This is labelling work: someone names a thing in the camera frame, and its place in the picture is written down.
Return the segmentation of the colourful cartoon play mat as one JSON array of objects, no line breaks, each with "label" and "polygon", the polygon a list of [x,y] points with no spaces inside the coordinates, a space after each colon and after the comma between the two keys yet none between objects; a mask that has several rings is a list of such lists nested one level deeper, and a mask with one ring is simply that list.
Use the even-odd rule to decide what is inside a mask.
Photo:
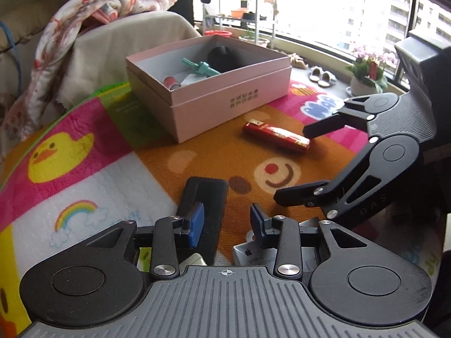
[{"label": "colourful cartoon play mat", "polygon": [[[431,337],[423,318],[397,326],[358,326],[313,300],[304,283],[266,266],[235,266],[246,242],[250,207],[270,217],[328,220],[319,207],[283,207],[282,188],[331,181],[368,142],[345,126],[310,140],[298,153],[243,132],[251,119],[304,136],[345,100],[301,96],[298,85],[275,103],[176,144],[129,85],[84,101],[25,151],[1,190],[1,335],[3,337]],[[36,264],[118,224],[150,227],[176,211],[188,178],[229,184],[214,264],[187,266],[152,282],[135,308],[97,326],[32,322],[20,283]],[[376,243],[367,220],[330,220]]]}]

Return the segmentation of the metal balcony shelf rack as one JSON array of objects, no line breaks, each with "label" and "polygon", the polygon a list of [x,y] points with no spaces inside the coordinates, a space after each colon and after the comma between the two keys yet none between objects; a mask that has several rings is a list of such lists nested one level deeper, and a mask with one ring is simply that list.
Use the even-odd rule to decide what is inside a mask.
[{"label": "metal balcony shelf rack", "polygon": [[201,32],[231,31],[241,41],[262,47],[275,46],[277,0],[200,0]]}]

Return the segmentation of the cream lotion tube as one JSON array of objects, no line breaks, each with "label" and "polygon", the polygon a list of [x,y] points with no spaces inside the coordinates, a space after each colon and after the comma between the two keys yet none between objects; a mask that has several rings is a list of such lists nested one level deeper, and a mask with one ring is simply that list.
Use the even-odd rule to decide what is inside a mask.
[{"label": "cream lotion tube", "polygon": [[206,262],[199,253],[193,253],[179,264],[181,271],[184,271],[187,266],[206,266]]}]

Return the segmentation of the potted pink flowers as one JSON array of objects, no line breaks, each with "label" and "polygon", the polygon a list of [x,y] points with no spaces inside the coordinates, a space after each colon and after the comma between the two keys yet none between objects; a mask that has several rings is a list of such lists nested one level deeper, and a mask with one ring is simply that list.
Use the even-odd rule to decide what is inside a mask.
[{"label": "potted pink flowers", "polygon": [[388,79],[384,74],[386,66],[395,64],[393,53],[376,54],[366,49],[355,48],[352,52],[355,61],[347,70],[352,78],[350,90],[353,96],[381,94],[388,88]]}]

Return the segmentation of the beige covered sofa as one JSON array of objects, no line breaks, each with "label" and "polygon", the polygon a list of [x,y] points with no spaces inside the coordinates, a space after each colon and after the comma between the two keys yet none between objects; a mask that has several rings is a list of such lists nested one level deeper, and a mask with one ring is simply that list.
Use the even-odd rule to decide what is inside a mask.
[{"label": "beige covered sofa", "polygon": [[1,16],[1,119],[44,122],[126,78],[125,58],[198,37],[176,0],[36,0]]}]

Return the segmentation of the black phone case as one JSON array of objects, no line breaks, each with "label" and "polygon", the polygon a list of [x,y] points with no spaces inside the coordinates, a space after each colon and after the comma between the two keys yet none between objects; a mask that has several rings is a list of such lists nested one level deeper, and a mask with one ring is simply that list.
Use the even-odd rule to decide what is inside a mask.
[{"label": "black phone case", "polygon": [[199,253],[207,266],[214,264],[225,213],[229,184],[224,179],[192,176],[188,178],[176,215],[184,216],[196,202],[203,203],[205,220],[197,247],[177,248],[179,263]]}]

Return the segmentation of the pink lipstick tube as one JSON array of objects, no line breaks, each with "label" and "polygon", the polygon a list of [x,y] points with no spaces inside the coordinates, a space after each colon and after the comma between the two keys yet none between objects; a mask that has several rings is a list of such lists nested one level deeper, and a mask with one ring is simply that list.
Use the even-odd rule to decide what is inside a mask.
[{"label": "pink lipstick tube", "polygon": [[181,84],[173,76],[166,77],[163,80],[163,85],[170,91],[176,90],[181,87]]}]

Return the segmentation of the teal plastic clip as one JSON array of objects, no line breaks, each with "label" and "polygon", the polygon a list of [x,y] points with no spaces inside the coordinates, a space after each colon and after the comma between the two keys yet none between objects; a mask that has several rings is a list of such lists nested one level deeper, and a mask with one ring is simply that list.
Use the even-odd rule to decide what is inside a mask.
[{"label": "teal plastic clip", "polygon": [[187,58],[182,59],[182,63],[190,67],[196,75],[203,75],[206,77],[212,77],[215,75],[219,75],[220,72],[212,68],[207,62],[201,61],[200,63],[192,62]]}]

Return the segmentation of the red plastic basin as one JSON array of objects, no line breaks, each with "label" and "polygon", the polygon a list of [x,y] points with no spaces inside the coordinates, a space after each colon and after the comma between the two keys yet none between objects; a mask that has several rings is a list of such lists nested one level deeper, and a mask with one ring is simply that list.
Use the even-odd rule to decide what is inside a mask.
[{"label": "red plastic basin", "polygon": [[208,30],[204,32],[205,36],[220,36],[220,37],[231,37],[232,32],[231,31],[224,31],[224,30]]}]

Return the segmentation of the pair of slippers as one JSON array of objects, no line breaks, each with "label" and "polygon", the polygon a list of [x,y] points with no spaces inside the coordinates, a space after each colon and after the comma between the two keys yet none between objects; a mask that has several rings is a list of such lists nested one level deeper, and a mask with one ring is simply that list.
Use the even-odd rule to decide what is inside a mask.
[{"label": "pair of slippers", "polygon": [[330,71],[325,71],[319,66],[314,66],[309,71],[309,80],[317,83],[321,88],[329,88],[336,84],[337,78]]}]

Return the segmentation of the white adapter box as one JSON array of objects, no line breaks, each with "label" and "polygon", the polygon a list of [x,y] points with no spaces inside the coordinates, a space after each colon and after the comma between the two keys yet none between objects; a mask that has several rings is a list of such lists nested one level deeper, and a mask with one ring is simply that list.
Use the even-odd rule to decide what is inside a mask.
[{"label": "white adapter box", "polygon": [[[262,249],[252,230],[246,234],[246,242],[233,246],[232,255],[235,266],[266,266],[269,272],[273,271],[277,250],[275,248]],[[319,264],[319,257],[313,246],[303,246],[304,272],[313,271]]]}]

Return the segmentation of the pink cardboard box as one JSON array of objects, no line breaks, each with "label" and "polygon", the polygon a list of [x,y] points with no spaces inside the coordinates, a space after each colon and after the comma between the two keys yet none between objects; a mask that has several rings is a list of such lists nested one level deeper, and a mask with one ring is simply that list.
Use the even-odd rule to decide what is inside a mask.
[{"label": "pink cardboard box", "polygon": [[[183,61],[206,62],[216,47],[228,48],[238,63],[231,70],[170,90],[192,72]],[[288,55],[217,35],[157,46],[126,59],[131,90],[177,143],[183,143],[288,93]]]}]

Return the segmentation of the black cylindrical cup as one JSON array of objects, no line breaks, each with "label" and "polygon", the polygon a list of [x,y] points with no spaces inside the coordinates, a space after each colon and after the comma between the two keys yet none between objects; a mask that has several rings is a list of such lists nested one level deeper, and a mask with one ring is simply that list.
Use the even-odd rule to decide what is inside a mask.
[{"label": "black cylindrical cup", "polygon": [[216,46],[207,54],[206,62],[214,70],[221,73],[238,70],[254,64],[252,56],[247,50],[236,46]]}]

